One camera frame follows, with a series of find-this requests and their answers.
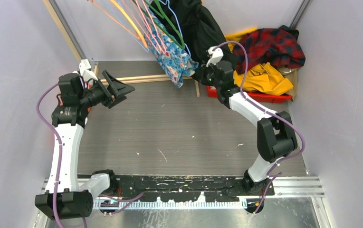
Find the red basket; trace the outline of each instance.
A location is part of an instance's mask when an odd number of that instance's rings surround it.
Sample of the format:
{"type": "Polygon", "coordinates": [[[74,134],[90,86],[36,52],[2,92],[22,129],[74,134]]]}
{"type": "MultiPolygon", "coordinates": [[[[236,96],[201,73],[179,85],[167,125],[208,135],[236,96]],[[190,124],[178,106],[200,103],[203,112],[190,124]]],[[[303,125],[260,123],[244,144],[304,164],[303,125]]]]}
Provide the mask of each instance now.
{"type": "MultiPolygon", "coordinates": [[[[207,92],[209,97],[218,97],[217,90],[211,89],[210,86],[207,86],[207,92]]],[[[287,100],[290,100],[292,98],[291,95],[288,94],[282,94],[282,95],[270,95],[270,94],[263,94],[263,93],[250,93],[248,92],[248,95],[253,98],[256,101],[259,102],[269,102],[269,103],[284,103],[287,100]]]]}

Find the clothing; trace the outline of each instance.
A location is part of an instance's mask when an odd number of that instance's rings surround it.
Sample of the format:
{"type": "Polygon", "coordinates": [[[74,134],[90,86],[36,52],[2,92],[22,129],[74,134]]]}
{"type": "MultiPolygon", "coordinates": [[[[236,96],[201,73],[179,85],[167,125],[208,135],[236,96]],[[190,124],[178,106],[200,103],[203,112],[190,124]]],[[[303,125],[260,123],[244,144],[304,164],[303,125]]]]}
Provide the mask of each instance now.
{"type": "MultiPolygon", "coordinates": [[[[164,28],[164,25],[160,23],[160,21],[155,16],[152,17],[154,21],[158,22],[158,25],[164,28]]],[[[148,48],[155,56],[159,65],[169,76],[170,80],[175,84],[176,87],[180,88],[183,85],[183,76],[192,76],[194,74],[194,70],[198,67],[198,63],[194,62],[187,52],[177,46],[162,30],[157,29],[159,33],[158,34],[151,20],[147,21],[150,23],[154,37],[148,38],[145,36],[145,39],[151,39],[154,44],[156,42],[155,39],[157,41],[162,39],[166,46],[166,51],[164,54],[159,54],[151,42],[148,42],[148,48]]]]}
{"type": "MultiPolygon", "coordinates": [[[[269,62],[272,66],[299,68],[305,64],[305,55],[297,43],[297,30],[287,26],[280,28],[262,28],[242,38],[240,43],[245,47],[248,56],[248,69],[257,64],[269,62]]],[[[245,56],[240,47],[235,46],[233,53],[238,56],[239,74],[245,70],[245,56]]]]}
{"type": "MultiPolygon", "coordinates": [[[[233,73],[235,84],[240,86],[244,74],[233,73]]],[[[265,94],[281,95],[291,90],[294,86],[282,74],[273,68],[270,63],[258,64],[247,72],[243,90],[248,92],[260,91],[265,94]]]]}
{"type": "Polygon", "coordinates": [[[286,92],[286,94],[292,96],[291,101],[294,101],[295,97],[297,96],[297,69],[290,69],[286,68],[285,66],[280,66],[278,67],[278,71],[294,86],[293,89],[286,92]]]}
{"type": "MultiPolygon", "coordinates": [[[[245,35],[251,33],[251,32],[254,32],[257,30],[257,27],[253,27],[253,28],[249,28],[247,30],[244,30],[244,31],[241,31],[241,32],[238,32],[238,33],[234,33],[234,34],[229,34],[229,35],[226,35],[225,36],[225,39],[226,41],[237,41],[239,42],[245,35]]],[[[233,51],[233,47],[235,46],[236,44],[228,44],[228,47],[230,49],[230,51],[233,51]]]]}
{"type": "MultiPolygon", "coordinates": [[[[184,43],[187,44],[191,51],[191,58],[200,64],[208,61],[207,50],[212,46],[217,46],[226,41],[222,30],[211,15],[210,11],[202,6],[201,0],[169,0],[170,7],[177,15],[180,27],[183,33],[184,43]]],[[[173,24],[176,19],[172,12],[164,5],[162,10],[168,16],[173,24]]],[[[167,31],[174,37],[176,33],[165,19],[156,15],[166,27],[167,31]]],[[[227,46],[221,47],[223,51],[222,60],[232,63],[232,68],[236,69],[237,58],[230,52],[227,46]]]]}

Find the yellow hanger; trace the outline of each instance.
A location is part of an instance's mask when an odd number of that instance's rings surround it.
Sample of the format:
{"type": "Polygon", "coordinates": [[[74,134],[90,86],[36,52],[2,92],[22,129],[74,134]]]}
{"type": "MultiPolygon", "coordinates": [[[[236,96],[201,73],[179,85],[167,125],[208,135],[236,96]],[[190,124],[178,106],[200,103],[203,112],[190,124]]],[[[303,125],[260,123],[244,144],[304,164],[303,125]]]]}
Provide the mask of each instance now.
{"type": "Polygon", "coordinates": [[[130,30],[128,30],[126,27],[124,27],[120,22],[118,22],[116,19],[114,19],[112,16],[110,16],[110,14],[108,14],[104,9],[102,9],[98,4],[96,4],[94,2],[94,0],[90,0],[90,2],[92,4],[94,4],[98,9],[100,9],[104,14],[106,14],[108,17],[110,17],[113,21],[115,21],[117,24],[119,24],[122,28],[124,28],[127,32],[129,32],[132,36],[134,36],[135,38],[137,38],[138,40],[142,41],[143,45],[145,48],[148,47],[141,31],[139,30],[139,28],[135,25],[135,23],[133,22],[133,20],[131,20],[131,18],[128,16],[128,14],[124,11],[123,8],[121,8],[121,6],[114,0],[110,0],[111,3],[116,6],[116,8],[118,8],[118,10],[125,16],[125,18],[127,19],[127,21],[131,24],[131,26],[135,29],[135,32],[138,36],[136,36],[134,33],[132,33],[130,30]]]}

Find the wall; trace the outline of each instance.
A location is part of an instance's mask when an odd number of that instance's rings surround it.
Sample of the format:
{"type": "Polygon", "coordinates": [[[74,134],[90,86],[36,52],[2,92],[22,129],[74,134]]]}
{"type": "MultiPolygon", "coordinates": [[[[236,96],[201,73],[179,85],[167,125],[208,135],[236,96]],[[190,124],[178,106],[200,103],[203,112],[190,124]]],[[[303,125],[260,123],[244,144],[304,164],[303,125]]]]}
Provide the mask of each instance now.
{"type": "MultiPolygon", "coordinates": [[[[40,95],[77,61],[42,1],[0,3],[0,227],[31,227],[34,196],[48,176],[53,135],[39,120],[40,95]]],[[[57,101],[42,103],[48,117],[57,101]]]]}
{"type": "Polygon", "coordinates": [[[291,104],[338,228],[363,227],[363,2],[313,1],[298,29],[306,64],[291,104]]]}
{"type": "MultiPolygon", "coordinates": [[[[254,26],[276,28],[292,21],[302,0],[206,0],[206,6],[219,23],[225,35],[254,26]]],[[[89,1],[56,0],[89,59],[154,60],[123,28],[93,6],[89,1]]],[[[128,26],[109,0],[96,0],[108,13],[117,16],[128,26]]]]}

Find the red plaid shirt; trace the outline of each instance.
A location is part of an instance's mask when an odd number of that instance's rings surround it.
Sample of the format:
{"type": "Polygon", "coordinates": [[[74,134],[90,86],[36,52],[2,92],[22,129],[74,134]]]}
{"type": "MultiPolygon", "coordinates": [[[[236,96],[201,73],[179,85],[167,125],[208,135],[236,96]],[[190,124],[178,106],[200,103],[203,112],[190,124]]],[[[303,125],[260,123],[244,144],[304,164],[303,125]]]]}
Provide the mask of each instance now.
{"type": "MultiPolygon", "coordinates": [[[[248,57],[248,70],[259,63],[271,63],[272,66],[286,65],[299,68],[305,64],[305,55],[297,43],[297,30],[287,26],[280,28],[262,28],[245,35],[240,43],[245,47],[248,57]]],[[[240,46],[235,45],[233,53],[238,57],[238,74],[244,74],[245,57],[240,46]]]]}

